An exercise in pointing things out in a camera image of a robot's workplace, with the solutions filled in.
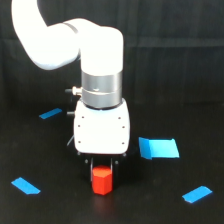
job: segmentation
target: blue tape strip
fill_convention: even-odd
[[[57,108],[57,109],[51,110],[51,111],[49,111],[49,112],[47,112],[45,114],[42,114],[39,117],[41,117],[42,119],[46,119],[46,118],[49,118],[49,117],[51,117],[51,116],[53,116],[55,114],[58,114],[60,112],[62,112],[62,110]]]
[[[208,194],[211,194],[212,191],[208,189],[207,187],[201,186],[185,195],[182,197],[184,198],[185,201],[189,203],[194,203],[195,201],[205,197]]]
[[[141,157],[152,158],[179,158],[176,141],[171,140],[149,140],[139,138]]]
[[[140,146],[141,157],[145,159],[152,159],[151,151],[149,148],[149,140],[145,138],[139,138],[138,141]]]
[[[24,180],[22,177],[11,182],[15,187],[23,191],[25,194],[38,194],[40,192],[39,189],[34,187],[32,184]]]
[[[149,148],[153,158],[179,158],[176,141],[149,140]]]

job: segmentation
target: red block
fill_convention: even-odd
[[[92,180],[93,192],[105,195],[112,191],[112,171],[107,166],[97,166],[93,168]]]

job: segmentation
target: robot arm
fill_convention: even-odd
[[[26,53],[40,68],[52,70],[73,62],[80,50],[80,31],[99,27],[87,20],[47,26],[39,12],[37,0],[13,0],[12,21]]]

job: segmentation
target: blue paper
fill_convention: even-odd
[[[185,195],[182,197],[184,198],[185,201],[189,203],[194,203],[195,201],[205,197],[208,194],[211,194],[212,191],[208,189],[207,187],[201,186]]]
[[[145,138],[139,138],[139,146],[141,157],[145,159],[152,159],[151,151],[149,149],[149,140]]]
[[[149,140],[139,138],[140,153],[143,158],[179,158],[179,152],[174,139]]]
[[[149,140],[149,148],[153,158],[179,158],[176,141]]]
[[[49,117],[51,117],[51,116],[53,116],[55,114],[58,114],[60,112],[62,112],[62,110],[57,108],[57,109],[51,110],[51,111],[49,111],[49,112],[47,112],[45,114],[42,114],[39,117],[41,117],[42,119],[46,119],[46,118],[49,118]]]
[[[21,191],[23,191],[25,194],[38,194],[40,192],[39,189],[24,180],[22,177],[14,180],[12,184]]]

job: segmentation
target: black background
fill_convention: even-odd
[[[121,30],[123,97],[131,137],[175,138],[180,159],[136,156],[121,185],[94,195],[80,175],[72,136],[80,64],[36,67],[19,42],[11,1],[0,0],[0,223],[223,223],[224,2],[222,0],[39,0],[47,25],[85,18]],[[38,115],[63,113],[46,121]],[[41,189],[26,196],[22,176]],[[201,185],[213,194],[190,205]]]

